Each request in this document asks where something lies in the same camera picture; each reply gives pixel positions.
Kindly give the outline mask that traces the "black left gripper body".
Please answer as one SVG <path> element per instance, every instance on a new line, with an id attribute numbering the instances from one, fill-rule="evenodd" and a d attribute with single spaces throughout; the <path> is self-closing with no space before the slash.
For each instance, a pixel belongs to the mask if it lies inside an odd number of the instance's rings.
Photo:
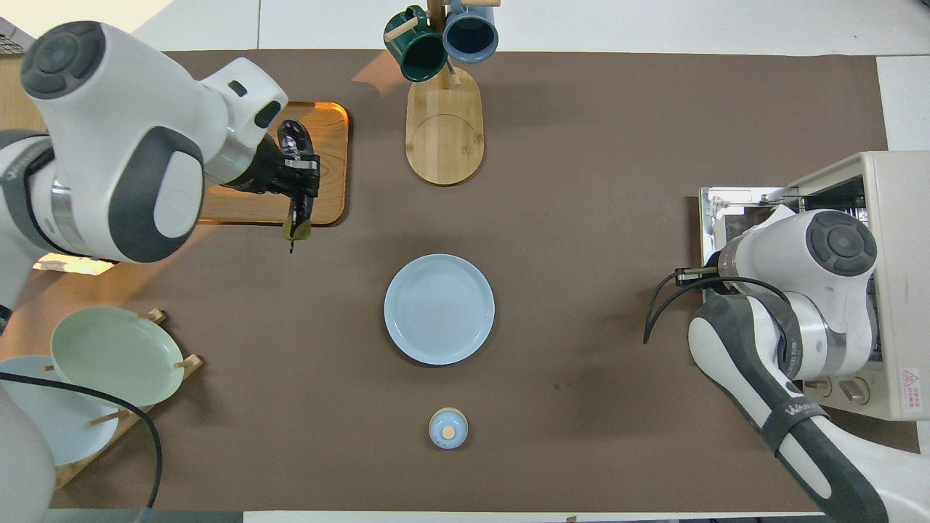
<path id="1" fill-rule="evenodd" d="M 225 186 L 240 192 L 271 192 L 288 196 L 288 166 L 292 166 L 300 169 L 300 195 L 307 195 L 307 171 L 311 168 L 319 169 L 320 161 L 312 139 L 309 134 L 278 136 L 283 138 L 282 147 L 270 134 L 265 135 L 251 165 Z"/>

